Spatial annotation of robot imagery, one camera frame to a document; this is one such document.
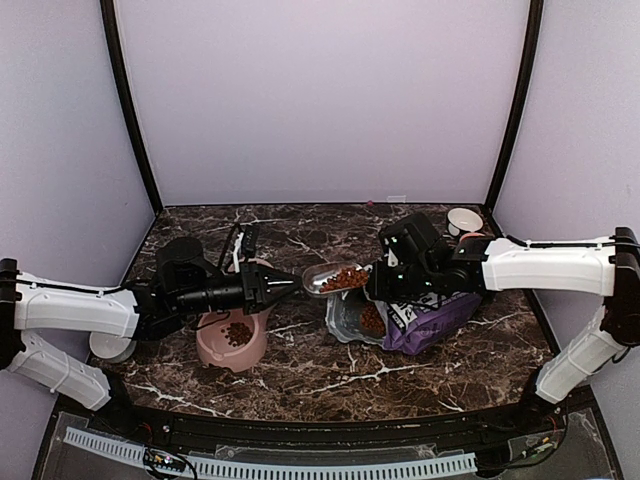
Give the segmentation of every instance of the kibble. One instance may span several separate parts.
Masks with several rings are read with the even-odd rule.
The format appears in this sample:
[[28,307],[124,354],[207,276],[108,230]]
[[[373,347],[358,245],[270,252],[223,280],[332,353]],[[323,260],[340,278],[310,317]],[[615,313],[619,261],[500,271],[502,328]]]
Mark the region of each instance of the kibble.
[[371,302],[364,306],[364,310],[360,316],[360,324],[376,337],[383,337],[387,333],[384,320],[382,320],[376,306]]
[[365,270],[355,267],[343,268],[340,272],[329,278],[320,287],[320,293],[332,292],[342,288],[359,288],[367,284],[369,274]]
[[227,334],[224,337],[232,347],[241,347],[246,345],[251,340],[251,337],[253,337],[253,332],[249,326],[242,322],[230,323],[226,333]]

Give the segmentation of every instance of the white wall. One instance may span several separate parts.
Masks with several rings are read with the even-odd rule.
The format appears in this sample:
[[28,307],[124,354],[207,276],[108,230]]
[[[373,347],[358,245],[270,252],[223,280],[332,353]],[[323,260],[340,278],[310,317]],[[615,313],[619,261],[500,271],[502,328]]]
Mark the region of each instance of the white wall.
[[117,2],[163,201],[484,201],[528,4]]
[[[640,234],[640,3],[549,0],[505,188],[502,228],[533,239]],[[600,299],[540,292],[562,345]],[[593,388],[626,478],[640,478],[640,357]]]
[[[0,1],[0,86],[0,257],[45,278],[118,283],[153,213],[99,2]],[[52,342],[86,356],[85,335],[56,333]],[[0,478],[31,478],[54,400],[0,372]]]

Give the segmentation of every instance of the black frame post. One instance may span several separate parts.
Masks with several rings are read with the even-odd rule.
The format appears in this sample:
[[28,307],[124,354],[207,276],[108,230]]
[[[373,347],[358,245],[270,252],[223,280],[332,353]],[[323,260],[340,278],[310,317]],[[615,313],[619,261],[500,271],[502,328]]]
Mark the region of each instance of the black frame post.
[[531,72],[533,71],[533,61],[536,56],[536,48],[538,46],[538,36],[540,34],[540,25],[542,24],[542,11],[544,8],[544,0],[531,0],[529,4],[529,19],[527,21],[527,31],[524,37],[524,46],[522,48],[522,59],[520,60],[520,70],[518,71],[518,80],[516,82],[516,90],[511,103],[511,111],[507,120],[507,128],[504,132],[502,147],[498,154],[493,178],[489,186],[487,198],[484,206],[492,212],[498,202],[500,190],[507,175],[509,161],[513,153],[513,147],[518,136],[520,121],[522,120],[522,112],[527,100],[527,92],[529,91],[529,83],[531,81]]
[[107,48],[109,49],[109,58],[111,59],[113,78],[115,79],[118,96],[120,97],[122,114],[125,124],[127,125],[129,139],[131,140],[133,153],[136,157],[138,169],[140,169],[140,175],[142,176],[149,202],[151,202],[154,212],[158,215],[164,207],[160,199],[158,186],[153,178],[149,157],[147,156],[147,151],[142,140],[140,125],[138,125],[138,117],[136,116],[136,110],[133,106],[133,97],[131,96],[129,79],[127,78],[127,71],[124,64],[124,55],[122,54],[122,45],[120,44],[120,35],[118,33],[113,0],[100,0],[100,7],[102,10],[104,33],[107,39]]

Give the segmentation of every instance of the pink container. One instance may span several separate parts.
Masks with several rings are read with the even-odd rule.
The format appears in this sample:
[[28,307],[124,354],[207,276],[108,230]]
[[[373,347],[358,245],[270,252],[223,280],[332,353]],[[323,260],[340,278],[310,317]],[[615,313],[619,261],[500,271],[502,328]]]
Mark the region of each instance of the pink container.
[[[252,261],[263,265],[271,264],[262,259]],[[196,334],[198,356],[205,365],[230,368],[234,372],[242,372],[256,365],[267,350],[267,318],[273,310],[268,308],[255,315],[244,315],[241,309],[231,310],[229,318],[226,313],[208,313],[203,315],[198,326],[216,322],[215,325],[198,330]],[[225,338],[232,323],[241,322],[251,329],[253,336],[249,343],[240,347],[229,345]]]

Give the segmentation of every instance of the marble table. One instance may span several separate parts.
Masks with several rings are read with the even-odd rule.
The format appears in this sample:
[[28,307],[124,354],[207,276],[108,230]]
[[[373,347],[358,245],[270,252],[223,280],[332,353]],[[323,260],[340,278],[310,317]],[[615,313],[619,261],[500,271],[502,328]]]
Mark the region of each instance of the marble table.
[[[154,268],[155,250],[192,235],[217,260],[234,222],[260,224],[258,257],[301,274],[337,260],[367,264],[381,253],[380,227],[416,211],[445,227],[447,205],[245,205],[175,207],[158,218],[130,278]],[[205,367],[195,333],[183,329],[139,344],[127,362],[94,365],[120,373],[136,404],[245,420],[377,421],[465,412],[517,401],[533,369],[551,358],[520,291],[501,292],[452,337],[420,355],[341,344],[324,324],[326,302],[299,293],[268,323],[264,358],[249,371]]]

